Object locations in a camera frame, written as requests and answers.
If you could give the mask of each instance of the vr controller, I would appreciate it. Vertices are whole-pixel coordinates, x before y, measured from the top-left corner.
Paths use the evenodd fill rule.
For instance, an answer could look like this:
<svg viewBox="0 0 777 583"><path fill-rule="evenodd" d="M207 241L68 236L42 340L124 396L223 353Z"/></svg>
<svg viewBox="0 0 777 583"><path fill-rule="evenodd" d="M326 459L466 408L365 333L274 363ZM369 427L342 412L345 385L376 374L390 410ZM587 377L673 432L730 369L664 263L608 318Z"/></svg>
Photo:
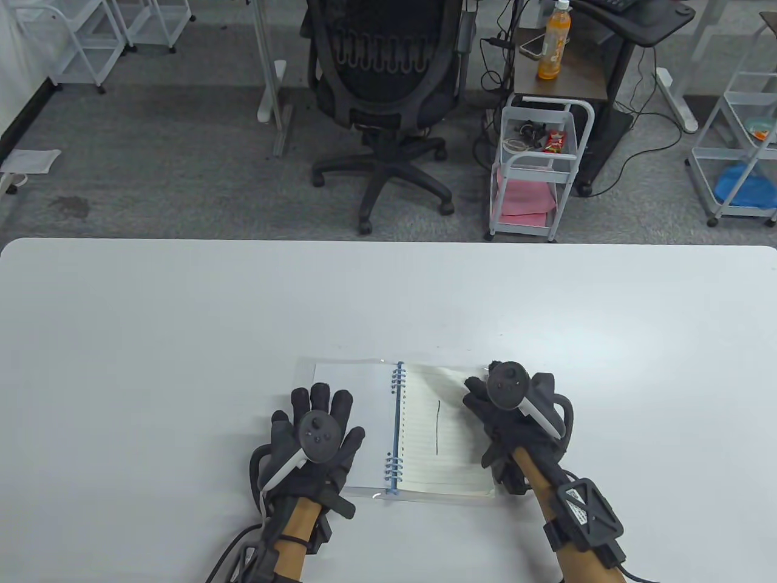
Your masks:
<svg viewBox="0 0 777 583"><path fill-rule="evenodd" d="M330 461L342 440L343 430L334 417L324 411L309 411L300 420L295 435L273 441L273 452L260 475L259 489L272 490L294 468L302 468L308 461Z"/></svg>

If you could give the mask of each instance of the blue plastic bag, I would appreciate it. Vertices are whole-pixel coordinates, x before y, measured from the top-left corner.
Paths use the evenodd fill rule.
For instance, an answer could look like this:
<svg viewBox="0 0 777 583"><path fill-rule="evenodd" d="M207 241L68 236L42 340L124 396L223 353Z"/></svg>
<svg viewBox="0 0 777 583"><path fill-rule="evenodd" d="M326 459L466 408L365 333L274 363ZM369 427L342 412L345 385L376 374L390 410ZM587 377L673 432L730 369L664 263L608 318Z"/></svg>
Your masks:
<svg viewBox="0 0 777 583"><path fill-rule="evenodd" d="M727 168L715 185L715 199L723 203L737 180L740 179L747 167L744 164L736 164ZM755 172L742 184L737 196L731 201L732 207L777 208L777 187L764 177Z"/></svg>

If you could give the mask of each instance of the office chair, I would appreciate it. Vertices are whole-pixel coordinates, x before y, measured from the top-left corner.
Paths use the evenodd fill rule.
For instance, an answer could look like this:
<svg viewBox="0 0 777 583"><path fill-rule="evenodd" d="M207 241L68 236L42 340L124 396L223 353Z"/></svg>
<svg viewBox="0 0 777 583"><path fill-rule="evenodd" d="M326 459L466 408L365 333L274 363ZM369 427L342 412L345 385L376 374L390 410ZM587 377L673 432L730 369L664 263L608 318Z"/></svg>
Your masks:
<svg viewBox="0 0 777 583"><path fill-rule="evenodd" d="M436 160L448 157L444 139L420 133L463 94L475 13L462 15L462 0L307 1L300 34L311 39L308 84L318 107L339 125L356 126L372 150L317 162L313 186L324 185L326 172L371 174L361 235L372 232L372 208L393 177L428 190L440 199L440 214L452 215L450 189L410 161L432 150Z"/></svg>

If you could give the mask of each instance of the black line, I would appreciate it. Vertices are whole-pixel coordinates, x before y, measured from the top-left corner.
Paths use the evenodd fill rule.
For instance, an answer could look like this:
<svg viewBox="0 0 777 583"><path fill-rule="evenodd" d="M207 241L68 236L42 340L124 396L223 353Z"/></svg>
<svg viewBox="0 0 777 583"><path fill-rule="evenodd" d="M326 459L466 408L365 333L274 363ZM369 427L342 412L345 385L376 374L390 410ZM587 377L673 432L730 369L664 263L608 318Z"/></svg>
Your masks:
<svg viewBox="0 0 777 583"><path fill-rule="evenodd" d="M434 454L440 455L440 405L442 402L437 400L437 419L434 422Z"/></svg>

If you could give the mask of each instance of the pink paper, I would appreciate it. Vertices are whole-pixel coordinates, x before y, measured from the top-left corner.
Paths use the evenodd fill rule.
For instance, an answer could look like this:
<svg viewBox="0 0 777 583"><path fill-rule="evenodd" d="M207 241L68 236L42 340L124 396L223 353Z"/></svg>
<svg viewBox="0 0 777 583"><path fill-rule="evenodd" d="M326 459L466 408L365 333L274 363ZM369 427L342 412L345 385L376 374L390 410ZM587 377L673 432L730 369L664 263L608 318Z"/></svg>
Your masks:
<svg viewBox="0 0 777 583"><path fill-rule="evenodd" d="M548 221L548 215L546 213L538 213L535 215L502 215L499 219L500 223L505 225L521 225L524 227L544 227Z"/></svg>
<svg viewBox="0 0 777 583"><path fill-rule="evenodd" d="M497 170L497 184L502 187L502 174ZM508 180L502 202L502 216L543 215L556 208L556 200L546 182Z"/></svg>

